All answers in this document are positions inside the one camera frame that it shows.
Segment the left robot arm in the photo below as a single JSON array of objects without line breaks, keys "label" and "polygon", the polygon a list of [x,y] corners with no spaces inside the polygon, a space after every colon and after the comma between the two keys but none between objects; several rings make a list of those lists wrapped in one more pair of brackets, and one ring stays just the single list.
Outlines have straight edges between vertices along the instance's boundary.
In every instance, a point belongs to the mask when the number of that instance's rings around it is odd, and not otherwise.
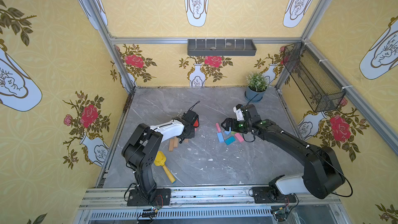
[{"label": "left robot arm", "polygon": [[152,164],[159,151],[160,144],[177,137],[181,142],[191,139],[195,129],[199,127],[199,120],[173,119],[160,125],[139,124],[122,150],[126,166],[135,174],[136,190],[146,201],[155,198],[157,184],[152,176]]}]

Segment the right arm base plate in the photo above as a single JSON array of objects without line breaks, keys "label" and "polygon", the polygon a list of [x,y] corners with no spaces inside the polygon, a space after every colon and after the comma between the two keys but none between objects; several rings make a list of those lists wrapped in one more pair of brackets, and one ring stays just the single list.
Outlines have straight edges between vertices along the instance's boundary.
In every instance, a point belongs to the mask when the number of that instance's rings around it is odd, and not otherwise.
[{"label": "right arm base plate", "polygon": [[275,203],[275,204],[288,204],[297,203],[294,195],[283,195],[277,188],[274,187],[253,187],[251,189],[251,196],[254,198],[255,203]]}]

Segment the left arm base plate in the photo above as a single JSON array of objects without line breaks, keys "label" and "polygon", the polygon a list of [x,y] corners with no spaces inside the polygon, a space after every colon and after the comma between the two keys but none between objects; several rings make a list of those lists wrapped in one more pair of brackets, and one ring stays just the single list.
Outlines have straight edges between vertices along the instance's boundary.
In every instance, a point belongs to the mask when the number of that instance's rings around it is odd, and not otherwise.
[{"label": "left arm base plate", "polygon": [[144,195],[138,189],[129,191],[127,206],[168,206],[171,200],[170,188],[158,188],[149,195]]}]

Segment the red block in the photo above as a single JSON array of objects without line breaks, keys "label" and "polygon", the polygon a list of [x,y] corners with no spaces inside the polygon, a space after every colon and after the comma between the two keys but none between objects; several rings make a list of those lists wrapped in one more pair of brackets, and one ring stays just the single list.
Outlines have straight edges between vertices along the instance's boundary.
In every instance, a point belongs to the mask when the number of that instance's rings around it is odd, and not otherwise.
[{"label": "red block", "polygon": [[198,128],[199,125],[200,125],[200,124],[199,124],[199,121],[197,120],[197,121],[194,123],[194,127],[195,127],[195,128]]}]

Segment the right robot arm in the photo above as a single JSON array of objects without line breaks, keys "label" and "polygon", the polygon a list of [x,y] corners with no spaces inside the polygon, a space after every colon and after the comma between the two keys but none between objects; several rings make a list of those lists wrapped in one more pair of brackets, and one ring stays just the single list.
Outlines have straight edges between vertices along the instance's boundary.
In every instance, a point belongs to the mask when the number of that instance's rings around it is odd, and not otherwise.
[{"label": "right robot arm", "polygon": [[226,131],[250,133],[294,157],[304,167],[302,181],[305,188],[318,199],[324,199],[346,182],[333,149],[311,145],[286,132],[269,119],[250,124],[249,121],[227,118],[221,126]]}]

